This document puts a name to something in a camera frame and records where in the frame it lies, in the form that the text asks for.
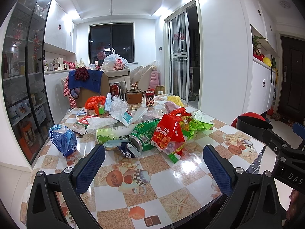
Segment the right hand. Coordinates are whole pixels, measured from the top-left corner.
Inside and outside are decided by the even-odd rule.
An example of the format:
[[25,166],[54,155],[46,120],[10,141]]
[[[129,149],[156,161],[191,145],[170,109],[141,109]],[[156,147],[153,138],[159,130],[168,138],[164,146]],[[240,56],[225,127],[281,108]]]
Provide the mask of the right hand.
[[295,189],[292,189],[292,193],[289,196],[290,198],[290,205],[288,207],[288,210],[286,212],[286,219],[290,220],[294,216],[297,215],[297,213],[302,210],[304,207],[305,197],[304,194],[301,194]]

